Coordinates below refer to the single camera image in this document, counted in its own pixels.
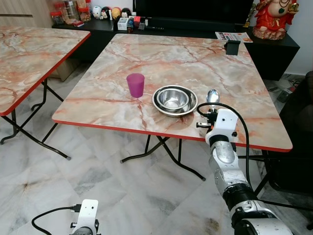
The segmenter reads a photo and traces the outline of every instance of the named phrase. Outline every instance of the marble floor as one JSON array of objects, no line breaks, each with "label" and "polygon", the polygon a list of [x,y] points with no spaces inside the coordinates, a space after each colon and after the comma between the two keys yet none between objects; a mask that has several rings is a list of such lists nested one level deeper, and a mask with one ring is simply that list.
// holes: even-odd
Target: marble floor
[{"label": "marble floor", "polygon": [[[81,65],[64,83],[48,84],[66,97],[89,65]],[[18,122],[41,100],[37,88],[18,108]],[[53,122],[60,102],[48,93],[47,103],[25,126],[42,138]],[[11,126],[0,119],[0,138],[11,134]],[[71,161],[32,142],[22,134],[0,146],[0,230],[2,235],[41,235],[31,226],[36,215],[57,207],[99,201],[97,218],[103,235],[231,235],[228,209],[219,195],[208,165],[208,147],[184,141],[182,163],[196,169],[207,180],[176,166],[159,148],[151,156],[120,164],[119,160],[143,152],[145,135],[59,125],[47,144],[72,157]],[[168,141],[174,153],[178,140]],[[238,148],[240,155],[244,148]],[[240,161],[244,171],[244,161]],[[250,164],[252,186],[261,181],[258,166]],[[287,202],[279,193],[262,192],[265,198]],[[311,235],[308,220],[297,210],[269,206],[295,235]],[[38,220],[53,235],[70,233],[77,214],[58,211]]]}]

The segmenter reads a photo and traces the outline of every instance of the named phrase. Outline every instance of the stainless steel bowl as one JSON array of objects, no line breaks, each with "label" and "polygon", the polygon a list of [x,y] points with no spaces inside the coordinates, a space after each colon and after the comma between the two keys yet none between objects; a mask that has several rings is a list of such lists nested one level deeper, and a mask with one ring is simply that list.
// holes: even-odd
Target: stainless steel bowl
[{"label": "stainless steel bowl", "polygon": [[179,89],[168,88],[156,95],[159,105],[169,112],[175,112],[186,106],[189,102],[188,95]]},{"label": "stainless steel bowl", "polygon": [[[177,89],[177,90],[181,90],[183,92],[185,92],[189,98],[189,101],[187,103],[187,105],[185,105],[184,107],[182,107],[181,109],[179,110],[176,110],[174,112],[169,112],[167,110],[165,110],[158,102],[157,100],[157,95],[165,90],[165,89]],[[165,87],[161,87],[159,89],[157,89],[154,94],[152,95],[152,103],[154,104],[154,106],[161,112],[161,113],[164,113],[165,115],[169,116],[169,117],[175,117],[175,118],[178,118],[178,117],[182,117],[182,116],[185,116],[186,114],[189,114],[189,113],[192,113],[195,108],[197,107],[198,105],[198,98],[196,96],[196,94],[188,89],[188,88],[185,88],[185,87],[182,87],[182,86],[176,86],[176,85],[170,85],[170,86],[165,86]]]}]

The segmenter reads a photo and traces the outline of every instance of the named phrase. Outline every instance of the tv screen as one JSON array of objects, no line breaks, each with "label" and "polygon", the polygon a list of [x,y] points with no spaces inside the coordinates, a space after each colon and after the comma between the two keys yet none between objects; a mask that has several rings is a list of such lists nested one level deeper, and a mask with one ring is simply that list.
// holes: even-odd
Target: tv screen
[{"label": "tv screen", "polygon": [[138,16],[244,24],[253,0],[134,0]]}]

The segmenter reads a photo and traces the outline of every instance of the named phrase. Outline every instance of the table top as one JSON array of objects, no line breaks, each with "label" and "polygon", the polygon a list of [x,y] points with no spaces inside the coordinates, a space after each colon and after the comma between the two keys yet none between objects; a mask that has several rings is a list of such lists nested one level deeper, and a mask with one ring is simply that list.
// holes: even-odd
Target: table top
[{"label": "table top", "polygon": [[11,113],[90,32],[0,26],[0,116]]},{"label": "table top", "polygon": [[[211,88],[221,102],[235,108],[249,129],[250,146],[288,152],[292,143],[245,47],[225,54],[216,39],[117,34],[101,52],[53,115],[57,123],[204,141],[204,119],[195,111],[167,117],[152,104],[155,90],[181,85],[195,92],[199,104]],[[126,76],[145,75],[144,95],[130,96]],[[237,123],[235,142],[245,146]]]}]

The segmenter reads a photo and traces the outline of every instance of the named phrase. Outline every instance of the red figurine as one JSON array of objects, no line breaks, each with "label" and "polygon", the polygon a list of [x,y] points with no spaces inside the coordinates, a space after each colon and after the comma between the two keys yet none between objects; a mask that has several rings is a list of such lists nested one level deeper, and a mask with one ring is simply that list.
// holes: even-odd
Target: red figurine
[{"label": "red figurine", "polygon": [[291,24],[294,15],[298,12],[297,0],[260,0],[256,9],[259,11],[254,36],[262,39],[278,40],[285,34],[285,26]]}]

